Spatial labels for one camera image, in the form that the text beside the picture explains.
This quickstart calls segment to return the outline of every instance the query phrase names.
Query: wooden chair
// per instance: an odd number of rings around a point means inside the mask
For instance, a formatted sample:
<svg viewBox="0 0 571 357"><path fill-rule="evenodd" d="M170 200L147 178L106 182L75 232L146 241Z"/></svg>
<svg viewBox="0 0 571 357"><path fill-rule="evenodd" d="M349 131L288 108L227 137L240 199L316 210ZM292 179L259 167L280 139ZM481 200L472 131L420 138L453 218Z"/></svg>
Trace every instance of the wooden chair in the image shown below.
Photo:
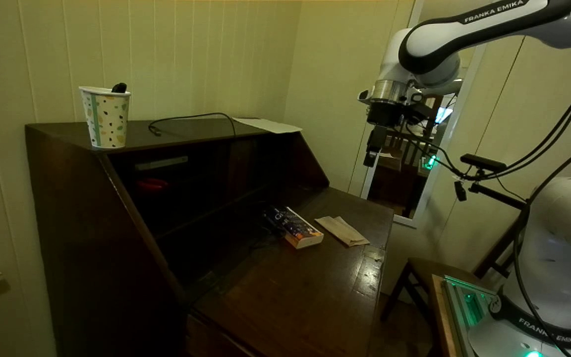
<svg viewBox="0 0 571 357"><path fill-rule="evenodd" d="M504 235L499 239L499 241L496 242L489 253L487 253L482 262L473 271L473 273L469 273L456 267L447 266L446 264L434 262L432 260L422 258L409 258L404 266L404 269L402 270L402 273L400 274L398 282L396 282L389 300L387 300L387 303L383 308L383 312L380 316L381 321L387 320L389 314L392 312L392 309L394 309L394 305L397 302L401 291L406 289L406 292L409 294L409 296L411 296L413 303L420 311L422 316L424 316L424 319L426 319L426 321L431 324L431 310L416 289L416 287L421 287L426 291L426 294L428 295L430 293L428 291L428 287L430 286L429 281L431 280L431 275L448 275L474 285L482 286L481 279L492 268L507 278L507 269L508 266L514 262L514 254L511 252L501 264L498 263L498 259L514 241L514 235L516 233L515 231L516 228L513 223L510 225L510 228L508 228ZM414 278L417 280L417 284L411 282L409 278L410 276L414 276Z"/></svg>

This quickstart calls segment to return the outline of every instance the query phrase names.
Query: mirror frame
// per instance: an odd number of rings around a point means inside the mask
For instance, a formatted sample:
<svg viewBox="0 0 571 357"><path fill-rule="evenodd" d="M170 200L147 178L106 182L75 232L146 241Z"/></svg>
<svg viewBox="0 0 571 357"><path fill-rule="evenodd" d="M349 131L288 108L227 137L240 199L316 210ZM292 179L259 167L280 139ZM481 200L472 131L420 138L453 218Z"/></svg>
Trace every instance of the mirror frame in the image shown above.
<svg viewBox="0 0 571 357"><path fill-rule="evenodd" d="M413 9L411 11L411 16L409 18L408 27L414 27L417 25L418 20L420 18L420 14L422 12L422 6L426 0L415 0ZM483 54L486 50L486 45L480 45L475 47L473 52L473 58L471 59L471 63L468 66L468 70L466 71L466 75L464 76L464 83L462 84L462 88L460 88L459 94L457 95L457 101L455 104L455 109L453 113L451 113L451 117L449 118L450 122L447 125L447 129L444 132L444 136L442 138L442 142L440 143L440 147L443 149L448 149L449 143L451 142L451 137L455 131L457 126L457 120L459 119L460 113L464 110L464 104L466 104L466 99L470 93L471 87L473 85L473 81L477 70L479 69L480 63L482 61ZM443 157L444 155L442 152L438 151L438 157ZM365 174L365 181L363 182L363 187L360 192L360 197L363 199L367 199L369 196L369 189L371 187L371 181L374 178L374 172L376 171L376 167L378 165L378 156L376 156L376 161L374 162L374 167L367 168L367 174ZM408 218L401 216L399 214L394 214L394 222L399 223L403 226L409 226L411 228L418 228L419 223L422 221L422 217L424 216L424 211L426 210L426 203L428 203L429 199L431 198L431 193L433 192L433 187L435 186L435 180L437 180L440 171L444 170L443 173L447 173L447 169L442 167L442 165L436 165L433 170L431 170L429 177L426 179L426 184L424 185L424 189L422 190L422 194L420 195L420 199L417 204L417 208L415 209L415 213L413 218Z"/></svg>

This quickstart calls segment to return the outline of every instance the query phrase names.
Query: mirror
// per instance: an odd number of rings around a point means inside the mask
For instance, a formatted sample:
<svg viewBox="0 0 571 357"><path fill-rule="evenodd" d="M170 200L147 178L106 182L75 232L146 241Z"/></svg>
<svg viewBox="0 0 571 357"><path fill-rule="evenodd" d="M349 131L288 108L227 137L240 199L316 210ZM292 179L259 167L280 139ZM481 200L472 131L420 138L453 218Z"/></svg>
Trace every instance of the mirror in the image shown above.
<svg viewBox="0 0 571 357"><path fill-rule="evenodd" d="M489 0L416 0L409 26L489 3ZM433 144L446 149L482 53L483 47L460 51L457 79L444 88L422 91L425 95L421 102L426 106L428 119L414 125L403 123L401 130L389 129L376 164L367 170L360 196L393 208L396 222L417 227L439 171L435 160L440 154Z"/></svg>

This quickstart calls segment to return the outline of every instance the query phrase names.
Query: franka emika robot arm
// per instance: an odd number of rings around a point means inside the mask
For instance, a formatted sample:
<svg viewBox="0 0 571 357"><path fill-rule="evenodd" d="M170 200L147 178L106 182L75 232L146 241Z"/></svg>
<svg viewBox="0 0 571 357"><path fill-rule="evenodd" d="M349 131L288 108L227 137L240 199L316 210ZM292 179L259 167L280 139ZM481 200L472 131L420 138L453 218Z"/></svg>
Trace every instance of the franka emika robot arm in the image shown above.
<svg viewBox="0 0 571 357"><path fill-rule="evenodd" d="M459 50L510 35L571 48L571 0L502 0L392 35L374 87L358 96L374 124L365 165L374 165L387 128L421 119L413 88L446 86L457 77ZM479 357L571 356L571 178L555 178L539 189L526 206L517 274L501 287L490 315L469 330Z"/></svg>

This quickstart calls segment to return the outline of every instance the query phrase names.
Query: paper cup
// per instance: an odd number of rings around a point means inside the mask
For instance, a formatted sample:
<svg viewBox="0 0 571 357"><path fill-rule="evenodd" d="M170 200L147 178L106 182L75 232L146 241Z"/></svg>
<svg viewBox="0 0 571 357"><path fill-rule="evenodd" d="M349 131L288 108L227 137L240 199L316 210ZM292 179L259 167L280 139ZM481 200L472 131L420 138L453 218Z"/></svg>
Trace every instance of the paper cup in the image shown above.
<svg viewBox="0 0 571 357"><path fill-rule="evenodd" d="M97 87L79 87L79 90L91 145L102 149L124 147L131 93L112 93L111 89Z"/></svg>

